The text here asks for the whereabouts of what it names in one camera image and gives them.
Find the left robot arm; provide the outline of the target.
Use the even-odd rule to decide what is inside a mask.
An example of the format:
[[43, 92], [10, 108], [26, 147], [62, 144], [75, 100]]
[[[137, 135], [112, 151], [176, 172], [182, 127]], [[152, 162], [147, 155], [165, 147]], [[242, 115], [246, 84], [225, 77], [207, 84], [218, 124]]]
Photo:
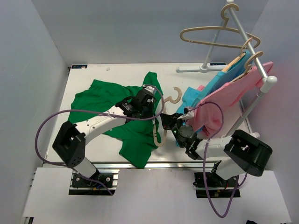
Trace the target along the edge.
[[156, 91], [154, 87], [144, 85], [136, 96], [123, 99], [104, 114], [75, 124], [64, 122], [54, 140], [53, 149], [68, 168], [83, 176], [88, 186], [96, 185], [100, 180], [100, 172], [85, 156], [85, 146], [115, 127], [132, 120], [153, 117]]

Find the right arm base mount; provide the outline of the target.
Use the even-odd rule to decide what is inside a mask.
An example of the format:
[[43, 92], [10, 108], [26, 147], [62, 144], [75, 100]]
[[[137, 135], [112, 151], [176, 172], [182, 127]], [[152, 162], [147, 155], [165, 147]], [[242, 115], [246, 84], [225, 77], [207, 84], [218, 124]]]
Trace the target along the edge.
[[[230, 198], [235, 185], [237, 190], [234, 197], [241, 197], [239, 187], [241, 186], [237, 181], [237, 176], [233, 176], [228, 180], [224, 180], [216, 174], [216, 169], [222, 161], [214, 164], [210, 172], [206, 172], [206, 183], [211, 198]], [[192, 183], [196, 190], [196, 198], [207, 198], [207, 193], [204, 185], [203, 172], [194, 173], [194, 182]]]

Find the green t shirt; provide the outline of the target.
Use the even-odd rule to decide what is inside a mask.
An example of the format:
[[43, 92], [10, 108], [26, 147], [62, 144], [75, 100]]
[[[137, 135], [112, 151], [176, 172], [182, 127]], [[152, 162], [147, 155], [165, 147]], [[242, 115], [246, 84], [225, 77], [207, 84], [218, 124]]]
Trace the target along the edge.
[[[77, 93], [71, 109], [105, 112], [126, 97], [135, 96], [139, 86], [93, 80], [88, 90]], [[104, 134], [122, 141], [119, 154], [137, 168], [144, 168], [157, 148], [154, 143], [153, 121], [130, 121]]]

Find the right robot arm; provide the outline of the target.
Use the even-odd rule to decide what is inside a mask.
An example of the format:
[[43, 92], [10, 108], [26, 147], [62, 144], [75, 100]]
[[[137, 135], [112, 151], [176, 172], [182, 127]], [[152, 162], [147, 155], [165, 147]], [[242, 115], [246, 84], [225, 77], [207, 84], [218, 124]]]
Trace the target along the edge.
[[231, 136], [211, 140], [200, 139], [193, 128], [185, 125], [186, 116], [181, 113], [160, 115], [164, 130], [170, 130], [179, 147], [193, 160], [225, 157], [214, 164], [206, 174], [209, 186], [219, 187], [232, 177], [249, 174], [260, 177], [272, 155], [272, 148], [259, 140], [258, 133], [235, 130]]

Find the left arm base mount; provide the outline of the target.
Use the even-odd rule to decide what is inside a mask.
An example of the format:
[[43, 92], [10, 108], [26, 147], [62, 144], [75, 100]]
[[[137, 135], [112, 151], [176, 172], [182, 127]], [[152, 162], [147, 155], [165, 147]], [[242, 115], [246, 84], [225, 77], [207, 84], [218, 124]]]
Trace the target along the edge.
[[119, 170], [100, 169], [100, 175], [87, 180], [73, 171], [69, 186], [69, 195], [76, 196], [112, 196], [115, 193]]

